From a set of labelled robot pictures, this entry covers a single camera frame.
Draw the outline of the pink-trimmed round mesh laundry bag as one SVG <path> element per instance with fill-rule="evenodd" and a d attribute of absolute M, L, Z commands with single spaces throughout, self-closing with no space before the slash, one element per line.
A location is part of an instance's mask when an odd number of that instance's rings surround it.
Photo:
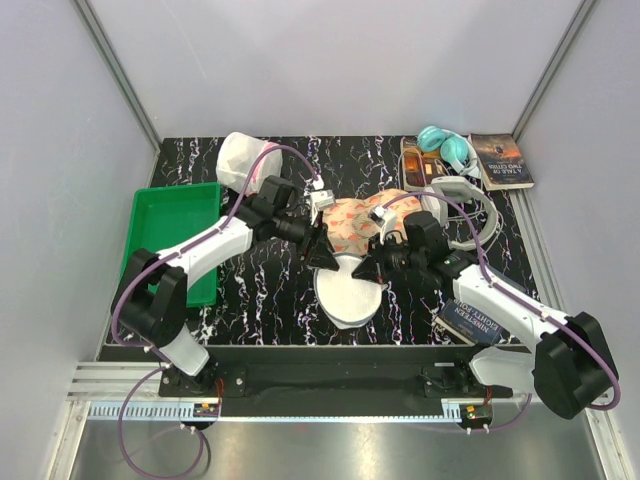
<path fill-rule="evenodd" d="M 232 132 L 222 142 L 216 163 L 216 178 L 220 185 L 239 193 L 256 158 L 275 143 Z M 245 194 L 258 193 L 264 180 L 271 175 L 280 176 L 282 170 L 280 150 L 266 155 L 251 176 Z"/>

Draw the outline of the aluminium frame rail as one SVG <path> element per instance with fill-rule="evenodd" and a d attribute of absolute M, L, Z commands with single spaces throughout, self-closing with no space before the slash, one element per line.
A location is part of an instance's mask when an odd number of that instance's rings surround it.
<path fill-rule="evenodd" d="M 484 387 L 453 364 L 239 364 L 219 366 L 197 388 L 176 370 L 151 364 L 83 363 L 68 397 L 99 420 L 453 423 L 482 428 L 493 405 L 524 394 Z"/>

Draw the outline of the orange dark paperback book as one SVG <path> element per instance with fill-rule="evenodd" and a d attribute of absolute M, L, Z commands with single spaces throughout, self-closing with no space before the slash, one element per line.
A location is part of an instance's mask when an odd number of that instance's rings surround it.
<path fill-rule="evenodd" d="M 399 164 L 400 182 L 406 191 L 422 190 L 434 179 L 449 175 L 440 150 L 424 152 L 413 137 L 401 138 Z"/>

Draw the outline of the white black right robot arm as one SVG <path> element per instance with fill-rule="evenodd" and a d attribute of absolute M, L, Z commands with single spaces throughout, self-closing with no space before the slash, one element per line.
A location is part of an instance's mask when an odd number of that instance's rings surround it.
<path fill-rule="evenodd" d="M 582 312 L 567 315 L 534 301 L 492 274 L 481 254 L 454 249 L 426 211 L 404 219 L 406 237 L 396 240 L 395 212 L 378 206 L 370 214 L 379 233 L 354 270 L 355 279 L 377 281 L 394 272 L 415 270 L 437 289 L 479 310 L 514 335 L 525 351 L 486 346 L 454 371 L 454 384 L 466 396 L 488 386 L 536 395 L 564 419 L 586 408 L 603 409 L 599 398 L 611 391 L 607 408 L 621 399 L 619 377 L 599 322 Z"/>

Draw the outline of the green plastic tray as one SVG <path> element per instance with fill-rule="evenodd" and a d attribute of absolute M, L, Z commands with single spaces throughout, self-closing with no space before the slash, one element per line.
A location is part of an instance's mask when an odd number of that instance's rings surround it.
<path fill-rule="evenodd" d="M 213 226 L 219 220 L 220 205 L 221 187 L 215 182 L 138 190 L 121 267 L 140 248 L 159 252 Z"/>

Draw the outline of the grey white wired headset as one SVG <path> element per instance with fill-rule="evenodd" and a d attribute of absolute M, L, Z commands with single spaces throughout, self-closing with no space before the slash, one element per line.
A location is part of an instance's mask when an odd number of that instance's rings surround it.
<path fill-rule="evenodd" d="M 454 220 L 484 220 L 477 232 L 480 245 L 486 245 L 501 226 L 500 215 L 494 202 L 480 188 L 460 176 L 437 177 L 423 189 L 421 197 L 424 211 L 430 212 L 441 227 Z"/>

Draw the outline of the Nineteen Eighty-Four blue book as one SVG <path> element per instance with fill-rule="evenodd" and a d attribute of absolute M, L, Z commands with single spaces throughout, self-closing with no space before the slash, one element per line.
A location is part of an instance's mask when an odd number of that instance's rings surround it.
<path fill-rule="evenodd" d="M 509 333 L 496 321 L 457 299 L 445 303 L 435 316 L 432 327 L 457 344 L 491 346 L 509 337 Z"/>

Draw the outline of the teal white headphones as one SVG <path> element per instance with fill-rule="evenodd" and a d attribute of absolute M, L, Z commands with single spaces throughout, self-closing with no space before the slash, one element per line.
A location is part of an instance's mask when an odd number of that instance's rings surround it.
<path fill-rule="evenodd" d="M 423 152 L 438 150 L 441 159 L 459 176 L 481 177 L 478 155 L 470 141 L 451 130 L 428 126 L 418 134 L 417 146 Z"/>

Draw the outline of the Tale of Two Cities book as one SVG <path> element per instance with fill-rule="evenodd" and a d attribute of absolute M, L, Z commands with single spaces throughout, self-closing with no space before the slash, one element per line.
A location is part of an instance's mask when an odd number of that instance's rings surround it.
<path fill-rule="evenodd" d="M 511 134 L 471 134 L 469 136 L 487 191 L 532 188 L 533 177 Z"/>

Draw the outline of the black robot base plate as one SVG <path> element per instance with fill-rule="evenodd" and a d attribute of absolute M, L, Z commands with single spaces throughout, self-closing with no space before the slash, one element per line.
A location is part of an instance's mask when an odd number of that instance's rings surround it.
<path fill-rule="evenodd" d="M 443 400 L 483 402 L 512 395 L 473 379 L 470 346 L 217 346 L 202 389 L 176 370 L 163 397 L 222 396 L 224 418 L 419 417 Z"/>

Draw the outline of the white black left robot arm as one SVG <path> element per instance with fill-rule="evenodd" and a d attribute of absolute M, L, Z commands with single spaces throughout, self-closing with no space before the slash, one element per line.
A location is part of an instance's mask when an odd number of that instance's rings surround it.
<path fill-rule="evenodd" d="M 196 283 L 273 238 L 294 245 L 311 268 L 339 268 L 323 221 L 335 204 L 333 192 L 315 181 L 305 215 L 295 212 L 299 193 L 291 182 L 269 176 L 258 192 L 239 193 L 229 212 L 203 232 L 158 253 L 135 251 L 112 303 L 113 327 L 138 335 L 161 361 L 181 372 L 181 384 L 190 393 L 208 394 L 216 382 L 214 363 L 186 326 L 188 292 Z"/>

